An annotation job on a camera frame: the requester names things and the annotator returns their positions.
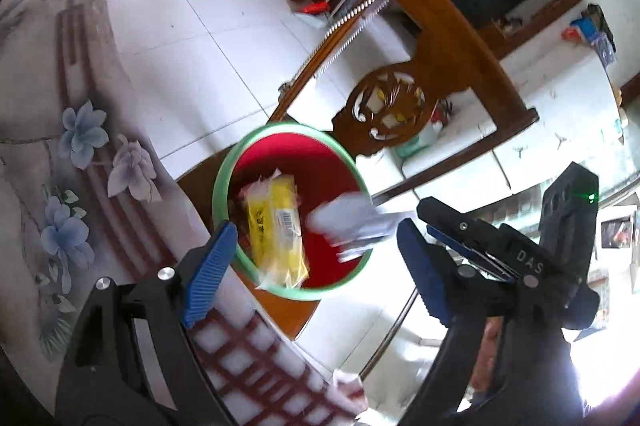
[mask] white flower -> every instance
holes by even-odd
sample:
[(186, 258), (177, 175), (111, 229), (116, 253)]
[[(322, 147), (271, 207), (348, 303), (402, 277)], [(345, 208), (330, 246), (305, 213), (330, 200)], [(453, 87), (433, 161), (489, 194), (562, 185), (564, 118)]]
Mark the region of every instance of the white flower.
[(71, 208), (60, 203), (58, 197), (49, 197), (44, 209), (47, 226), (42, 230), (40, 243), (52, 257), (58, 256), (62, 262), (62, 292), (71, 291), (71, 275), (68, 259), (81, 269), (94, 263), (92, 247), (86, 243), (89, 228), (77, 217), (71, 216)]
[(106, 117), (104, 111), (94, 111), (91, 101), (80, 107), (78, 115), (71, 107), (66, 108), (62, 113), (66, 132), (60, 139), (59, 156), (70, 156), (76, 168), (86, 169), (94, 158), (94, 148), (100, 148), (109, 141), (109, 136), (102, 128)]
[(109, 174), (107, 194), (113, 197), (127, 188), (139, 201), (156, 202), (162, 197), (153, 183), (156, 171), (149, 152), (137, 141), (129, 143), (124, 135), (118, 135), (122, 146), (113, 158), (113, 170)]

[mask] green plastic container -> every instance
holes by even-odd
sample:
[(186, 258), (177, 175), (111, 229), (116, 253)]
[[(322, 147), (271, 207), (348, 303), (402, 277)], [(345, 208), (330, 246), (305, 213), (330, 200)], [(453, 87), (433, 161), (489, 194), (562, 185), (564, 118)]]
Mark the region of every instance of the green plastic container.
[[(260, 127), (254, 132), (249, 133), (244, 139), (242, 139), (226, 156), (223, 161), (216, 182), (213, 188), (213, 200), (212, 200), (212, 213), (213, 222), (215, 225), (219, 225), (220, 222), (229, 219), (228, 215), (228, 190), (229, 184), (234, 172), (234, 168), (238, 163), (240, 157), (244, 154), (249, 147), (257, 143), (258, 141), (276, 133), (296, 133), (302, 136), (311, 137), (312, 139), (322, 143), (329, 148), (338, 158), (348, 167), (350, 173), (353, 175), (353, 179), (356, 181), (360, 188), (360, 191), (369, 193), (367, 191), (365, 182), (360, 176), (355, 162), (351, 159), (348, 152), (343, 149), (333, 138), (321, 132), (320, 130), (300, 125), (298, 123), (272, 123), (265, 127)], [(265, 287), (266, 291), (271, 292), (280, 297), (292, 299), (292, 300), (319, 300), (331, 292), (340, 289), (352, 279), (354, 279), (364, 268), (369, 261), (371, 251), (367, 251), (358, 262), (358, 265), (348, 273), (344, 278), (332, 283), (326, 287), (313, 287), (313, 288), (295, 288), (287, 289), (280, 285), (271, 285)], [(252, 260), (242, 250), (240, 246), (236, 248), (236, 258), (234, 260), (234, 267), (236, 270), (241, 271), (247, 275), (256, 285), (260, 283), (259, 272)]]

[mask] tile grout line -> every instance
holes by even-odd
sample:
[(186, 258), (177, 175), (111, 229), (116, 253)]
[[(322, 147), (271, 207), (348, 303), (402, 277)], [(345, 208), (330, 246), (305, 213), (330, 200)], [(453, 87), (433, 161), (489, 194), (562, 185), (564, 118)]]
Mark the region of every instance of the tile grout line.
[(234, 67), (234, 65), (231, 63), (231, 60), (229, 60), (229, 58), (226, 56), (225, 52), (222, 50), (222, 48), (220, 47), (220, 45), (218, 45), (218, 42), (216, 42), (216, 39), (213, 38), (213, 35), (211, 34), (211, 32), (209, 31), (209, 28), (204, 24), (204, 22), (202, 21), (202, 19), (200, 18), (200, 15), (196, 12), (195, 9), (193, 9), (193, 6), (191, 5), (191, 3), (189, 2), (189, 0), (186, 0), (187, 4), (189, 5), (189, 7), (193, 10), (193, 13), (195, 13), (195, 15), (198, 17), (198, 20), (200, 21), (200, 23), (202, 24), (202, 26), (207, 30), (207, 34), (209, 34), (210, 39), (212, 39), (213, 43), (216, 44), (216, 47), (218, 47), (218, 50), (222, 53), (222, 56), (225, 57), (226, 62), (231, 66), (231, 69), (234, 70), (234, 72), (236, 73), (236, 75), (238, 76), (238, 78), (240, 79), (240, 81), (242, 82), (242, 85), (244, 85), (244, 87), (249, 91), (249, 93), (252, 95), (252, 97), (254, 98), (255, 102), (258, 104), (258, 107), (260, 107), (262, 110), (264, 110), (264, 107), (262, 106), (262, 104), (260, 103), (260, 101), (258, 101), (258, 98), (255, 97), (255, 94), (252, 92), (252, 90), (249, 88), (249, 85), (247, 85), (244, 82), (244, 79), (242, 78), (242, 76), (240, 76), (240, 73), (236, 70), (236, 67)]
[(265, 116), (266, 116), (266, 112), (264, 112), (264, 109), (260, 109), (258, 111), (255, 111), (255, 112), (252, 112), (250, 114), (247, 114), (246, 116), (239, 117), (238, 119), (235, 119), (234, 121), (231, 121), (231, 122), (227, 123), (226, 125), (222, 125), (220, 128), (217, 128), (215, 130), (211, 130), (211, 132), (207, 132), (206, 134), (201, 135), (197, 139), (194, 139), (193, 141), (190, 141), (189, 143), (186, 143), (185, 145), (182, 145), (182, 146), (176, 148), (175, 150), (164, 154), (162, 157), (159, 157), (158, 159), (160, 159), (160, 161), (162, 161), (162, 159), (168, 158), (171, 154), (174, 154), (177, 151), (181, 151), (183, 148), (187, 148), (187, 146), (193, 145), (193, 143), (197, 143), (199, 140), (204, 139), (205, 137), (209, 137), (212, 133), (220, 132), (220, 130), (224, 130), (224, 129), (226, 129), (226, 127), (230, 127), (231, 125), (235, 125), (236, 123), (239, 123), (243, 119), (247, 119), (248, 117), (255, 116), (256, 114), (260, 114), (261, 112), (264, 113)]

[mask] trash can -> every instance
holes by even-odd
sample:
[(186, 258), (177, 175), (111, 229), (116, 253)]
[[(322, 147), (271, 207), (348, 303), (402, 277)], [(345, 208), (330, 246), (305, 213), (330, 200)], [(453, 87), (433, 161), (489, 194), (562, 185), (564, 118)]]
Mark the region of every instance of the trash can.
[[(222, 163), (213, 188), (215, 225), (225, 219), (246, 219), (242, 212), (241, 215), (232, 214), (230, 218), (229, 201), (238, 199), (244, 186), (271, 177), (276, 169), (292, 175), (296, 183), (309, 277), (298, 288), (271, 285), (265, 290), (293, 300), (318, 300), (357, 276), (369, 260), (370, 251), (359, 259), (340, 263), (337, 258), (339, 248), (307, 229), (306, 216), (321, 203), (342, 193), (368, 193), (367, 188), (353, 159), (326, 133), (298, 123), (273, 123), (247, 135)], [(240, 245), (236, 249), (234, 267), (256, 284), (260, 283), (257, 267)]]

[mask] plastic wrapper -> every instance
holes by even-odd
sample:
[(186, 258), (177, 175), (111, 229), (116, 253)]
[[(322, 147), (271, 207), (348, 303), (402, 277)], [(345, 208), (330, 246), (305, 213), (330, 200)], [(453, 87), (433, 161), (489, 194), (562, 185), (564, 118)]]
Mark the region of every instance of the plastic wrapper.
[(296, 185), (279, 171), (244, 188), (252, 260), (260, 285), (298, 287), (308, 278)]

